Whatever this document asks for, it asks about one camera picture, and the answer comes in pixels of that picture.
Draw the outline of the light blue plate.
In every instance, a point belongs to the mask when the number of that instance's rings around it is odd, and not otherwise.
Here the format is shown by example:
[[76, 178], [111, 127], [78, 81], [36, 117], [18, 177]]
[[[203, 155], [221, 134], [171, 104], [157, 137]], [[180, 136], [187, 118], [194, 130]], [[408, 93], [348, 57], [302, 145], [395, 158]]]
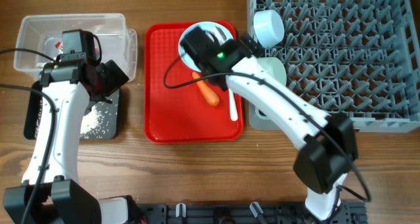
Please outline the light blue plate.
[[185, 65], [187, 65], [187, 67], [189, 67], [193, 71], [201, 72], [201, 70], [196, 66], [196, 64], [192, 60], [192, 58], [188, 54], [186, 54], [184, 48], [180, 46], [180, 43], [184, 39], [185, 35], [191, 32], [196, 27], [199, 27], [202, 30], [204, 30], [206, 35], [212, 38], [213, 41], [217, 39], [219, 44], [223, 44], [227, 40], [233, 39], [234, 36], [228, 30], [228, 28], [216, 22], [198, 22], [192, 24], [184, 30], [178, 42], [178, 53], [181, 57], [181, 60]]

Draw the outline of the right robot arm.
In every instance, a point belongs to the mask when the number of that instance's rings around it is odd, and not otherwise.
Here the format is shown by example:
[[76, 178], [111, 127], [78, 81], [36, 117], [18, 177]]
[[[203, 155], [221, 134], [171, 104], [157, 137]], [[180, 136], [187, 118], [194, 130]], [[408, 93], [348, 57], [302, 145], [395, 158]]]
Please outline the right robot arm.
[[276, 81], [259, 61], [263, 48], [247, 34], [223, 40], [196, 26], [182, 34], [180, 47], [209, 83], [247, 99], [287, 135], [299, 151], [293, 170], [308, 188], [306, 209], [330, 221], [358, 157], [352, 120], [311, 105]]

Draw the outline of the red snack wrapper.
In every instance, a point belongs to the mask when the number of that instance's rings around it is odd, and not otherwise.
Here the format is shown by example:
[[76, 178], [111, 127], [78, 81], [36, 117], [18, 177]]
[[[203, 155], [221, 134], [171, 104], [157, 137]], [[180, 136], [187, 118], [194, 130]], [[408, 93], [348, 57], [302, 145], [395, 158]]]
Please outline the red snack wrapper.
[[63, 43], [61, 41], [59, 41], [56, 45], [55, 45], [56, 49], [58, 50], [59, 54], [62, 54], [64, 52], [63, 50]]

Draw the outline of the green bowl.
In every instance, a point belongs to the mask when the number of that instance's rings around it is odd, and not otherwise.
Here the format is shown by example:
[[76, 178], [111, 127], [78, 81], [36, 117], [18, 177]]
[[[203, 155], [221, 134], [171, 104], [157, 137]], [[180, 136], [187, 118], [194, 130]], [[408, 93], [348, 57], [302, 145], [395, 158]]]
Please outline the green bowl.
[[276, 57], [258, 58], [258, 63], [267, 71], [276, 81], [286, 86], [287, 74], [283, 63]]

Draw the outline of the orange carrot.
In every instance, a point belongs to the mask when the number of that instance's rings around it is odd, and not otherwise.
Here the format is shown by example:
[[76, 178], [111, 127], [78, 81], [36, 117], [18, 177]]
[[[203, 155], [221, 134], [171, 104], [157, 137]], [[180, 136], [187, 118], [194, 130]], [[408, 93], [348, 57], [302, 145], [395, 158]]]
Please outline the orange carrot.
[[210, 106], [217, 106], [220, 99], [219, 96], [212, 90], [203, 80], [197, 81], [196, 85], [198, 86], [200, 92], [202, 93], [204, 99]]

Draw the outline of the light blue bowl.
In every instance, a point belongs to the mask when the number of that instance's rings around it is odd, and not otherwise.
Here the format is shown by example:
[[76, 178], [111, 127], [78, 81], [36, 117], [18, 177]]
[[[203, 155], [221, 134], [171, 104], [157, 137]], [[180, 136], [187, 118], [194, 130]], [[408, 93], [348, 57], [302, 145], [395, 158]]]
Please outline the light blue bowl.
[[285, 35], [285, 28], [280, 14], [274, 10], [256, 12], [253, 17], [255, 35], [258, 42], [266, 49], [279, 44]]

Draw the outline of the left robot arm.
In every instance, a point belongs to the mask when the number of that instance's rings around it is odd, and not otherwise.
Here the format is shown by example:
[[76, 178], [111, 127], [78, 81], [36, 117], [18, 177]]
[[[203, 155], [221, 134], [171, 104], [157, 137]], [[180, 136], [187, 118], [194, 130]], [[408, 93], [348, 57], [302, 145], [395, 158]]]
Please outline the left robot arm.
[[39, 76], [41, 119], [33, 156], [18, 187], [5, 189], [3, 206], [14, 223], [143, 223], [129, 195], [98, 200], [78, 183], [77, 155], [84, 115], [129, 78], [112, 60], [102, 62], [98, 37], [84, 30], [62, 34], [62, 54]]

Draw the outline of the white plastic spoon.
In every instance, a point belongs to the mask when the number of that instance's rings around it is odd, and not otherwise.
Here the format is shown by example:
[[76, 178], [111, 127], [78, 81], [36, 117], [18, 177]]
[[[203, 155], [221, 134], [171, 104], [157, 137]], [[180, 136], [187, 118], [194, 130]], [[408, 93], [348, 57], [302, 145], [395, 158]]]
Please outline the white plastic spoon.
[[238, 120], [238, 111], [236, 108], [236, 100], [235, 100], [235, 96], [234, 93], [232, 92], [232, 90], [228, 90], [228, 94], [229, 94], [229, 104], [230, 104], [230, 119], [235, 122]]

